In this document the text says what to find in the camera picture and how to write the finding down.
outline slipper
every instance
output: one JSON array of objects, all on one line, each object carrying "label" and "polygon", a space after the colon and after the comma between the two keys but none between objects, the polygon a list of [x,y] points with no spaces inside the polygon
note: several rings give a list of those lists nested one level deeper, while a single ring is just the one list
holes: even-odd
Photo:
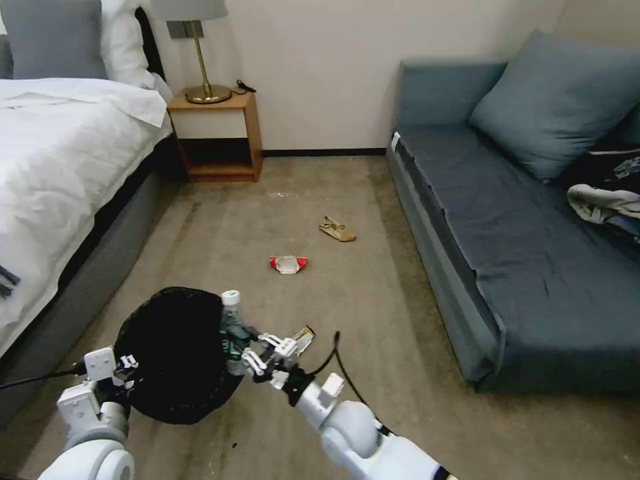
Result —
[{"label": "slipper", "polygon": [[322,222],[319,227],[324,233],[332,236],[338,241],[346,242],[354,241],[356,239],[355,234],[347,230],[344,224],[332,219],[331,217],[325,216],[324,222]]}]

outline baseboard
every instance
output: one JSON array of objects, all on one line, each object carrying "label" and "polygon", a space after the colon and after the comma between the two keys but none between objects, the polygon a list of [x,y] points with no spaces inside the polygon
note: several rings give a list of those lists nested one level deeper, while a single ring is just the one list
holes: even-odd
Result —
[{"label": "baseboard", "polygon": [[310,150],[264,150],[265,157],[376,157],[386,149],[310,149]]}]

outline bed frame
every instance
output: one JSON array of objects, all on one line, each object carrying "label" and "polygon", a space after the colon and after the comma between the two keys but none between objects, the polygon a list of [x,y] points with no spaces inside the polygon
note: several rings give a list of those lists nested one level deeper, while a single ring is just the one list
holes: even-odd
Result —
[{"label": "bed frame", "polygon": [[[165,78],[149,20],[142,28],[149,71]],[[65,268],[55,298],[0,358],[0,383],[56,370],[116,292],[136,262],[151,228],[160,192],[158,168],[180,165],[174,136],[162,140],[116,196],[95,216],[95,227]],[[36,392],[33,383],[0,391],[0,429]]]}]

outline sofa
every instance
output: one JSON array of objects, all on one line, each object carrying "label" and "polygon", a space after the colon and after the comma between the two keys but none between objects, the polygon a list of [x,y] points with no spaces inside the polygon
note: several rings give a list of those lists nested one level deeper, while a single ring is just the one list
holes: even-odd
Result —
[{"label": "sofa", "polygon": [[482,393],[638,391],[640,249],[469,126],[504,70],[402,63],[387,150],[462,376]]}]

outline black trash bag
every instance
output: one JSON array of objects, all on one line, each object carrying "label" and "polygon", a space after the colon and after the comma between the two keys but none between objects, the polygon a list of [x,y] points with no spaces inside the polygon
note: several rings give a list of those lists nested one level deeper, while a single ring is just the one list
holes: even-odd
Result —
[{"label": "black trash bag", "polygon": [[242,377],[227,372],[218,295],[184,287],[156,293],[122,325],[116,358],[133,355],[131,406],[163,423],[192,425],[220,408]]}]

